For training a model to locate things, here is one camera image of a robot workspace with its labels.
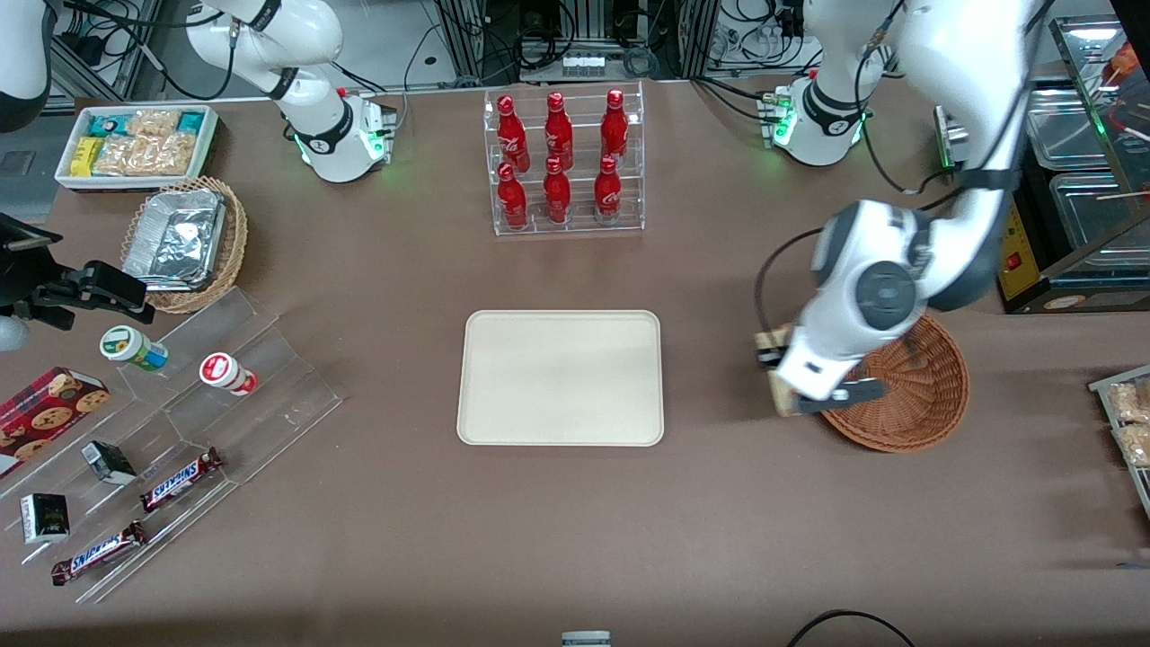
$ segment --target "snickers bar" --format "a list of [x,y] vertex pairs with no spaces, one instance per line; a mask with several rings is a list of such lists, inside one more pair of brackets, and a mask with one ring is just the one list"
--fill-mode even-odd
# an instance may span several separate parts
[[155,486],[152,492],[141,494],[140,501],[144,503],[144,511],[152,513],[156,508],[176,499],[187,488],[192,487],[195,482],[218,470],[221,465],[223,465],[223,460],[216,454],[215,448],[208,448],[207,453],[197,456],[195,461],[192,461],[186,468],[172,475],[168,480]]
[[147,542],[148,538],[144,532],[144,526],[140,525],[139,521],[132,522],[122,532],[109,537],[71,560],[57,562],[55,567],[52,567],[52,585],[63,586],[78,578],[87,569],[97,564],[107,564],[129,548],[144,546]]

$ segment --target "cookie box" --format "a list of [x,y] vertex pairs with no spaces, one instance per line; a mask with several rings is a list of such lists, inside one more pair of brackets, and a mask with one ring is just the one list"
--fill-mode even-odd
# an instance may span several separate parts
[[109,398],[100,380],[57,367],[0,405],[0,479]]

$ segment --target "table surface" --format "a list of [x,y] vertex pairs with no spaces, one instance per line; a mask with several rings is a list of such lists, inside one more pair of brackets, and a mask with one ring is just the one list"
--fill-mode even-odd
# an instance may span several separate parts
[[[5,534],[0,642],[545,646],[608,629],[621,647],[761,646],[831,608],[919,645],[1150,640],[1150,573],[1114,568],[1150,559],[1150,526],[1086,388],[1150,363],[1150,314],[1006,316],[991,293],[941,315],[973,393],[922,454],[777,418],[751,342],[760,262],[851,200],[922,198],[889,190],[861,147],[807,168],[690,84],[644,87],[646,231],[550,240],[491,231],[482,92],[413,97],[394,162],[347,185],[300,163],[273,103],[218,103],[213,172],[251,219],[239,284],[347,400],[100,604],[20,567]],[[891,172],[925,175],[929,106],[900,82],[873,105]],[[56,257],[117,257],[139,201],[61,191]],[[813,293],[810,251],[773,269],[779,322]],[[463,325],[484,308],[654,311],[662,441],[460,442]],[[0,359],[0,393],[54,365],[109,375],[95,340],[117,322],[38,326]],[[894,640],[844,619],[804,647]]]

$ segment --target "red bottle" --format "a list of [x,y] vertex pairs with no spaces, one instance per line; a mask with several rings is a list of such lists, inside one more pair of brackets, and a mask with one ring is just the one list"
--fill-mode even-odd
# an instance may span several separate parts
[[603,136],[603,154],[614,155],[621,162],[627,155],[627,115],[623,113],[623,91],[607,92],[607,114],[599,126]]
[[555,224],[567,222],[572,206],[572,183],[564,174],[564,163],[555,155],[547,157],[547,176],[543,178],[543,192],[547,195],[547,217]]
[[595,178],[595,217],[601,224],[614,224],[619,219],[619,192],[622,184],[615,172],[615,157],[603,155],[599,176]]
[[575,136],[572,120],[564,109],[564,95],[559,92],[547,94],[547,123],[543,132],[547,137],[547,155],[558,156],[564,170],[570,170],[575,165]]
[[507,162],[499,164],[499,207],[503,209],[504,219],[512,229],[527,226],[527,192],[523,185],[515,179],[515,169]]
[[499,147],[503,148],[504,161],[513,163],[515,170],[527,172],[531,168],[531,155],[527,152],[523,122],[515,114],[515,101],[504,94],[496,106],[499,108]]

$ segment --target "wicker basket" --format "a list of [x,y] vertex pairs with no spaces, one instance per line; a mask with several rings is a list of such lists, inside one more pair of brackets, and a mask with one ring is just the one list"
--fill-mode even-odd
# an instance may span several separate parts
[[[236,193],[227,184],[213,177],[197,177],[167,186],[160,192],[170,193],[194,188],[218,191],[228,200],[224,230],[220,239],[220,252],[216,254],[215,277],[207,287],[198,292],[148,292],[147,302],[154,305],[156,309],[170,314],[189,314],[215,302],[236,282],[239,267],[244,262],[244,245],[247,244],[247,215],[244,213],[244,205],[239,203]],[[136,225],[140,221],[141,213],[144,213],[144,205],[140,205],[140,208],[136,210],[136,217],[128,226],[128,234],[124,237],[124,244],[120,251],[120,262],[128,257],[128,249],[136,237]]]
[[920,452],[958,428],[971,401],[966,362],[941,323],[922,315],[903,340],[866,356],[848,379],[876,378],[885,396],[823,411],[846,438],[880,452]]

